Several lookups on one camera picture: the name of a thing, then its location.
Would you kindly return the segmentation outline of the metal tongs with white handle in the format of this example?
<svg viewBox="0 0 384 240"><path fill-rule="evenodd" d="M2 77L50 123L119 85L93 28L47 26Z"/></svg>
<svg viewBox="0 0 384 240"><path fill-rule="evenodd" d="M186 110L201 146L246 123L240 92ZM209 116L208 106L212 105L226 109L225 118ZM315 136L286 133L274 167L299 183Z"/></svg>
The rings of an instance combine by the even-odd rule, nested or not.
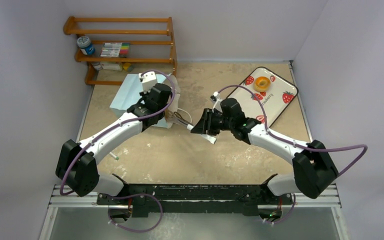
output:
<svg viewBox="0 0 384 240"><path fill-rule="evenodd" d="M168 111L167 113L167 120L172 121L174 124L183 126L186 128L191 134L198 134L205 140L209 141L211 144L215 144L217 141L217 138L205 133L202 129L196 128L195 125L193 125L190 121L186 120L181 116L180 113L176 111Z"/></svg>

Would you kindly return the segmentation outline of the light blue paper bag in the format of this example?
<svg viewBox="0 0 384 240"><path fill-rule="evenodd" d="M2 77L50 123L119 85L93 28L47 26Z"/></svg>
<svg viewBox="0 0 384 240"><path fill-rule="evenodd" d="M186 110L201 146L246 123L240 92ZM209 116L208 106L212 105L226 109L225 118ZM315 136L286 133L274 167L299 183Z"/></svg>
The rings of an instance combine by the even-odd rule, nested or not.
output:
<svg viewBox="0 0 384 240"><path fill-rule="evenodd" d="M176 112L179 108L181 89L175 76L169 74L169 78L174 83L175 97L173 103L168 107L168 110ZM139 75L128 74L118 89L109 108L117 118L120 118L131 105L135 104L140 99L140 92L142 90L143 88L139 80Z"/></svg>

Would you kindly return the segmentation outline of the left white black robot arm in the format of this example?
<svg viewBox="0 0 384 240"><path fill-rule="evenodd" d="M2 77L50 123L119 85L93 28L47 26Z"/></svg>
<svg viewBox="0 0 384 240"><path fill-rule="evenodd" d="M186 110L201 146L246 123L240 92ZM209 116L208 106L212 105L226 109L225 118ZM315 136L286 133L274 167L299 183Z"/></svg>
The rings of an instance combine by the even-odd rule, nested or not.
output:
<svg viewBox="0 0 384 240"><path fill-rule="evenodd" d="M126 203L129 191L125 183L114 174L98 171L98 163L126 140L144 132L165 116L172 101L173 90L157 83L114 123L80 142L67 140L61 148L55 174L61 186L83 197L91 192L109 195L118 205Z"/></svg>

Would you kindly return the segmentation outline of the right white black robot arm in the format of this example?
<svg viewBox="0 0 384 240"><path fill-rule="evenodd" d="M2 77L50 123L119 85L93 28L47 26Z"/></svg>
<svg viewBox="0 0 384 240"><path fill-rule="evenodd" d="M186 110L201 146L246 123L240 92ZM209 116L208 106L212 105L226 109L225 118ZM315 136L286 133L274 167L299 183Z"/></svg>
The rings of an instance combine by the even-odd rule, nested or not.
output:
<svg viewBox="0 0 384 240"><path fill-rule="evenodd" d="M316 199L339 177L339 172L318 140L295 140L266 128L256 118L247 117L234 98L220 101L218 108L205 108L192 134L216 136L229 131L239 141L261 147L292 165L289 174L274 174L262 184L260 196L268 204L284 194L302 193Z"/></svg>

